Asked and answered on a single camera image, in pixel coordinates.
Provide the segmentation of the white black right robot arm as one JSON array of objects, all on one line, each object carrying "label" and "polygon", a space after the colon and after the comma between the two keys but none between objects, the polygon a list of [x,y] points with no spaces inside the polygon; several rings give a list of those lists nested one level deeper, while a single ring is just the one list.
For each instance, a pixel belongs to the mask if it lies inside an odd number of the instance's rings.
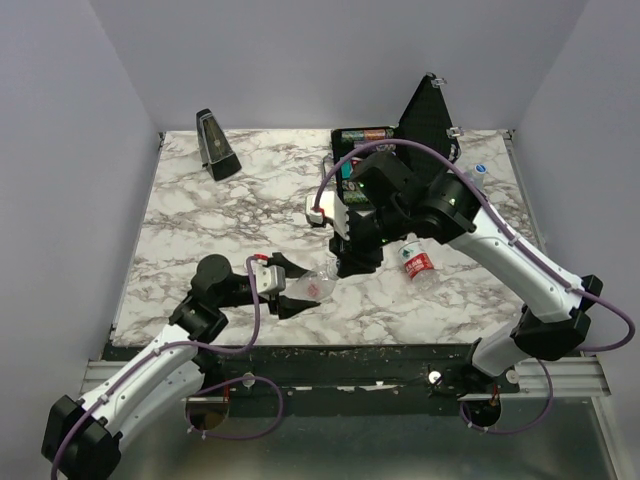
[{"label": "white black right robot arm", "polygon": [[339,277],[375,272],[384,244],[415,235],[475,260],[523,301],[518,319],[472,344],[459,370],[467,389],[483,391],[522,360],[555,361],[584,342],[601,280],[579,277],[546,257],[506,224],[468,177],[443,173],[427,181],[389,151],[368,156],[354,177],[373,207],[369,214],[359,215],[327,191],[306,206],[310,222],[334,229],[329,249]]}]

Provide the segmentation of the Pocari Sweat clear bottle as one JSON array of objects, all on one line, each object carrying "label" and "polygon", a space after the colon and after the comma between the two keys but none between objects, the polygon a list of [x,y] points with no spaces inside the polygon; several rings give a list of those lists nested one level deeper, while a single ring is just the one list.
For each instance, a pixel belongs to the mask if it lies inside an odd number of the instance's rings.
[{"label": "Pocari Sweat clear bottle", "polygon": [[472,173],[472,169],[473,169],[474,165],[472,165],[470,167],[470,169],[466,172],[466,174],[470,178],[470,180],[472,181],[472,183],[475,185],[475,187],[477,189],[483,190],[484,189],[485,178],[486,178],[486,175],[488,173],[488,168],[486,167],[487,168],[487,173],[486,174],[484,174],[484,175],[474,175]]}]

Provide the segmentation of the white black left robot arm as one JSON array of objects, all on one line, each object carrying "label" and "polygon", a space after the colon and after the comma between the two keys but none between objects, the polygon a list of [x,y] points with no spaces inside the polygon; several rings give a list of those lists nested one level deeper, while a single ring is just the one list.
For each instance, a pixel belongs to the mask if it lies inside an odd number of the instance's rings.
[{"label": "white black left robot arm", "polygon": [[[108,478],[132,433],[126,424],[141,424],[152,409],[179,396],[214,393],[222,372],[212,363],[221,355],[241,355],[254,347],[260,305],[281,319],[316,307],[314,301],[283,296],[287,280],[307,272],[283,254],[251,255],[245,266],[246,274],[236,274],[225,256],[206,256],[197,264],[186,297],[142,351],[98,387],[78,399],[64,395],[51,407],[41,447],[51,463],[51,478]],[[228,324],[224,308],[244,305],[255,308],[248,342],[242,347],[215,345]]]}]

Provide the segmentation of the clear unlabelled plastic bottle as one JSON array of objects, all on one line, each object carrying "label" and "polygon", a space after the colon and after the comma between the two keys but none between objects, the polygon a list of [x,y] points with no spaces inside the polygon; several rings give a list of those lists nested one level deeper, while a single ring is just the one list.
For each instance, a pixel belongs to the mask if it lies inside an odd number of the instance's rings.
[{"label": "clear unlabelled plastic bottle", "polygon": [[333,293],[338,281],[338,263],[329,261],[306,272],[285,290],[289,298],[322,302]]}]

